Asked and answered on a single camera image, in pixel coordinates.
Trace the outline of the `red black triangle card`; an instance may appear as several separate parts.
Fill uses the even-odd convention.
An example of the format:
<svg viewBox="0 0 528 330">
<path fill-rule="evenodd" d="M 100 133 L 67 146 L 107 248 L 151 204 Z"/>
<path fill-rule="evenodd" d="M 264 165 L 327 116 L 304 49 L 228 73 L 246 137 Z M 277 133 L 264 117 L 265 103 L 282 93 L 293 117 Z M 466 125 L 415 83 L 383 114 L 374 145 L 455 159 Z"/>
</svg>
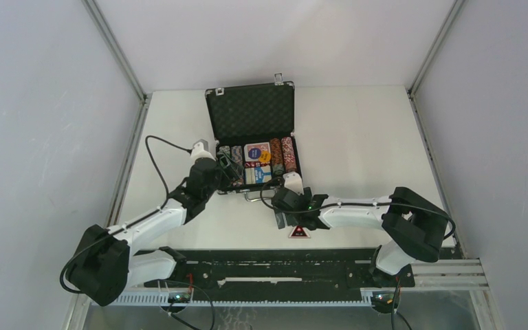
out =
<svg viewBox="0 0 528 330">
<path fill-rule="evenodd" d="M 304 227 L 297 225 L 294 226 L 292 231 L 289 234 L 290 239 L 309 239 L 310 234 L 308 233 L 307 229 Z"/>
</svg>

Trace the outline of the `blue playing card box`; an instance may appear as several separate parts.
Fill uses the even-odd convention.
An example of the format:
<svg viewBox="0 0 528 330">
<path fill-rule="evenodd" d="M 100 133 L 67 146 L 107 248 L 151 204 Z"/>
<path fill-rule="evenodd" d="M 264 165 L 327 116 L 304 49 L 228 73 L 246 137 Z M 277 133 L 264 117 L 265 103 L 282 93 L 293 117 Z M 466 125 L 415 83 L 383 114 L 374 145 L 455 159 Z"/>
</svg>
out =
<svg viewBox="0 0 528 330">
<path fill-rule="evenodd" d="M 264 184 L 272 179 L 270 165 L 246 168 L 244 173 L 246 184 Z"/>
</svg>

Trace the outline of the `orange blind button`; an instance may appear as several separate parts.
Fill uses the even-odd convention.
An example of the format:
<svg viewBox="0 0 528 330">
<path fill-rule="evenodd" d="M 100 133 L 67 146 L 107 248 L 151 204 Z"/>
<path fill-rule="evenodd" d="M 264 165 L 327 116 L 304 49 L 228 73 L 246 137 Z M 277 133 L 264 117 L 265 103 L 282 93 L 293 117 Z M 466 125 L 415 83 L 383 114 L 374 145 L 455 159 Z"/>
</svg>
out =
<svg viewBox="0 0 528 330">
<path fill-rule="evenodd" d="M 263 151 L 261 153 L 261 156 L 258 158 L 258 161 L 260 163 L 263 163 L 263 164 L 269 164 L 270 163 L 270 160 L 272 158 L 272 155 L 270 152 L 268 151 Z"/>
</svg>

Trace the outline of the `red playing card deck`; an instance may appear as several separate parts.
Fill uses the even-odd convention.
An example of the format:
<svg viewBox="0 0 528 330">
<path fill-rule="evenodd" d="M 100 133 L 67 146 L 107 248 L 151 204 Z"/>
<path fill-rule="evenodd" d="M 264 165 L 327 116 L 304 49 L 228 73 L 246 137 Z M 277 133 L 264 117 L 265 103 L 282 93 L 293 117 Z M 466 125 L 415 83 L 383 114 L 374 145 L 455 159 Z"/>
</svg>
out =
<svg viewBox="0 0 528 330">
<path fill-rule="evenodd" d="M 245 158 L 245 161 L 246 160 L 246 151 L 248 148 L 250 147 L 258 147 L 260 148 L 262 151 L 268 151 L 270 152 L 270 143 L 269 142 L 257 142 L 257 143 L 251 143 L 251 144 L 246 144 L 244 146 L 244 158 Z"/>
</svg>

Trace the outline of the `black aluminium poker case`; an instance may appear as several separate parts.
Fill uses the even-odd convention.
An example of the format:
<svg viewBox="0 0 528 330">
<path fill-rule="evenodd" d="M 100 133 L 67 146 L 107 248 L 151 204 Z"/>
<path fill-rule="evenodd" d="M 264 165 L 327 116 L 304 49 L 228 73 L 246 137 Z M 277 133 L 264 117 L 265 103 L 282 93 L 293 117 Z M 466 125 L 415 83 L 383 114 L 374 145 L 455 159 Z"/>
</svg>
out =
<svg viewBox="0 0 528 330">
<path fill-rule="evenodd" d="M 215 87 L 204 92 L 216 149 L 291 138 L 296 172 L 302 173 L 295 133 L 295 84 L 274 82 Z"/>
</svg>

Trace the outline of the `purple blind button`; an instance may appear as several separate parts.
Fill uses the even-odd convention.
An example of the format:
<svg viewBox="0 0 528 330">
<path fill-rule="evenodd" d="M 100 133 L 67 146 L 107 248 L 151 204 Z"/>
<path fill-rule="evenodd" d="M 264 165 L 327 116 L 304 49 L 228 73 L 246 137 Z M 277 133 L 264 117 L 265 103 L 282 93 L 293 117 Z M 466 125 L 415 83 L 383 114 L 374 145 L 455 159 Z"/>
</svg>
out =
<svg viewBox="0 0 528 330">
<path fill-rule="evenodd" d="M 246 151 L 246 160 L 248 162 L 258 162 L 262 156 L 262 150 L 258 147 L 250 147 Z"/>
</svg>

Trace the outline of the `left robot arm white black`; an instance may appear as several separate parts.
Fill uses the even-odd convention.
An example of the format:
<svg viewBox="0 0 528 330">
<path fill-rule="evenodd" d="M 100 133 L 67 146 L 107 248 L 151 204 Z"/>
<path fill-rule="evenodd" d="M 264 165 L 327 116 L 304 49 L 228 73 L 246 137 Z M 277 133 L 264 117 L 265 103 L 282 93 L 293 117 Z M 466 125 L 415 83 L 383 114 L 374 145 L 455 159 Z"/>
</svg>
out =
<svg viewBox="0 0 528 330">
<path fill-rule="evenodd" d="M 114 302 L 126 288 L 154 279 L 163 279 L 172 287 L 182 285 L 188 275 L 184 264 L 162 249 L 140 251 L 197 217 L 217 190 L 236 180 L 239 169 L 222 157 L 196 157 L 188 176 L 148 214 L 118 226 L 87 228 L 60 272 L 60 285 L 100 306 Z"/>
</svg>

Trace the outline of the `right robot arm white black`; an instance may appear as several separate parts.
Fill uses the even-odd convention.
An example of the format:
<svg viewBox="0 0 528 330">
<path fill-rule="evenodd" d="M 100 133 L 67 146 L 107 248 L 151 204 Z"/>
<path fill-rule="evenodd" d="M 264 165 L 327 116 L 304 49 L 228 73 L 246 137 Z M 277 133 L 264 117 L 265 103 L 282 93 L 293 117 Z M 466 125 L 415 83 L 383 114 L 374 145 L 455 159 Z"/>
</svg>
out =
<svg viewBox="0 0 528 330">
<path fill-rule="evenodd" d="M 407 187 L 372 199 L 339 199 L 280 188 L 266 206 L 291 215 L 309 230 L 352 227 L 387 233 L 390 241 L 378 247 L 369 269 L 379 286 L 389 285 L 414 261 L 437 262 L 443 242 L 456 230 L 445 211 Z"/>
</svg>

